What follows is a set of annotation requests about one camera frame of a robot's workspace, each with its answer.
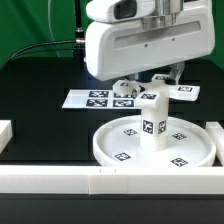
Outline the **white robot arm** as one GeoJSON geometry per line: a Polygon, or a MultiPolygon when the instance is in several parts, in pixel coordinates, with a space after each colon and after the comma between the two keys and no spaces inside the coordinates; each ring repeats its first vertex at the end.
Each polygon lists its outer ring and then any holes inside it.
{"type": "Polygon", "coordinates": [[[87,70],[101,81],[164,66],[177,81],[215,47],[211,0],[91,0],[86,14],[87,70]]]}

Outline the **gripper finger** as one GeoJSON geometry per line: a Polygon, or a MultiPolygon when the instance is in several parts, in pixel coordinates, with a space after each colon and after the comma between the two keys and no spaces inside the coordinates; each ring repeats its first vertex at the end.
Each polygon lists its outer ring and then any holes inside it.
{"type": "Polygon", "coordinates": [[[129,77],[129,81],[132,86],[132,97],[136,98],[141,92],[144,91],[144,88],[133,77],[129,77]]]}
{"type": "Polygon", "coordinates": [[[185,69],[185,63],[179,62],[171,65],[169,78],[172,79],[176,85],[179,84],[179,79],[185,69]]]}

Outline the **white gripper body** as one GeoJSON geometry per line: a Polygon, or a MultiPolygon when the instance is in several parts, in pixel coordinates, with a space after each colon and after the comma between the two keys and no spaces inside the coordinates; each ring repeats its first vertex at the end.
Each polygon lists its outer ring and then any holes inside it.
{"type": "Polygon", "coordinates": [[[91,0],[85,38],[89,73],[105,81],[210,54],[211,0],[91,0]]]}

